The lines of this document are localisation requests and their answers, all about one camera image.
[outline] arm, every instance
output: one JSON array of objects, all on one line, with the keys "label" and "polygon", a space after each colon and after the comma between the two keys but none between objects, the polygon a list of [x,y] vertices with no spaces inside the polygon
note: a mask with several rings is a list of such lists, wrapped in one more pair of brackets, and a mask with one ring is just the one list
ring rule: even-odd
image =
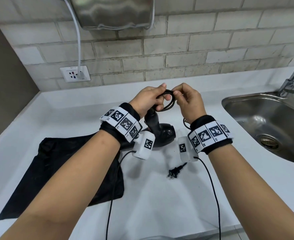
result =
[{"label": "arm", "polygon": [[[158,105],[157,110],[164,108],[164,98],[156,98],[165,90],[165,84],[147,87],[130,104],[142,118],[154,104]],[[112,135],[103,130],[97,132],[53,175],[0,240],[67,240],[119,148],[119,141]]]},{"label": "arm", "polygon": [[[183,83],[173,91],[189,123],[206,115],[196,90]],[[208,156],[234,213],[251,240],[294,240],[293,211],[232,145],[217,148]]]}]

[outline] brick wall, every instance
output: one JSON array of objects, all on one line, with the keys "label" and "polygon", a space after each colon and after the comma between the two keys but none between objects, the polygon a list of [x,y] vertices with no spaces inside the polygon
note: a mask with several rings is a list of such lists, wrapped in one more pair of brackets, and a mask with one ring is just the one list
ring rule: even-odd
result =
[{"label": "brick wall", "polygon": [[156,0],[152,30],[81,30],[92,80],[65,83],[77,36],[61,0],[0,0],[0,28],[42,91],[294,66],[294,0]]}]

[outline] forearm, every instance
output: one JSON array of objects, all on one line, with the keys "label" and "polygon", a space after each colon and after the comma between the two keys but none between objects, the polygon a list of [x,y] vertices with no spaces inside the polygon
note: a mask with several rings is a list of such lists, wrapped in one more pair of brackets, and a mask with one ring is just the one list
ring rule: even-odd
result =
[{"label": "forearm", "polygon": [[113,136],[103,130],[97,132],[46,183],[3,236],[4,239],[22,228],[27,231],[25,234],[29,232],[34,236],[30,232],[32,226],[38,232],[37,226],[46,226],[47,231],[41,232],[50,236],[66,231],[71,234],[99,189],[119,148],[120,143]]},{"label": "forearm", "polygon": [[209,153],[226,197],[251,240],[294,240],[294,213],[232,146]]}]

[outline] sink drain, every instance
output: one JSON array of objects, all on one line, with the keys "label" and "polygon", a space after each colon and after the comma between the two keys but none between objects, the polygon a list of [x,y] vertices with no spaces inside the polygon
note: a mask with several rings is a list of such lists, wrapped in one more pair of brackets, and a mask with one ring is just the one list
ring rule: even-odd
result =
[{"label": "sink drain", "polygon": [[275,152],[280,150],[280,143],[272,137],[261,136],[259,137],[259,142],[267,150],[275,151]]}]

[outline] white power cord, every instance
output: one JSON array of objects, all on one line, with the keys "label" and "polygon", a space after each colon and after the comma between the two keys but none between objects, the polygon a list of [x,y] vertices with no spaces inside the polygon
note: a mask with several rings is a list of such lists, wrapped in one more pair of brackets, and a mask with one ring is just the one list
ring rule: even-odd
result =
[{"label": "white power cord", "polygon": [[75,23],[75,27],[76,27],[76,32],[77,32],[77,41],[78,41],[78,76],[80,77],[81,74],[81,34],[79,32],[79,27],[78,27],[78,23],[77,23],[77,20],[76,20],[76,16],[74,14],[74,11],[72,10],[72,7],[70,6],[69,2],[67,0],[64,0],[71,15],[72,15],[72,18],[74,20],[74,23]]},{"label": "white power cord", "polygon": [[150,25],[148,31],[151,30],[154,27],[154,22],[155,22],[155,0],[154,0],[154,3],[153,3],[151,25]]}]

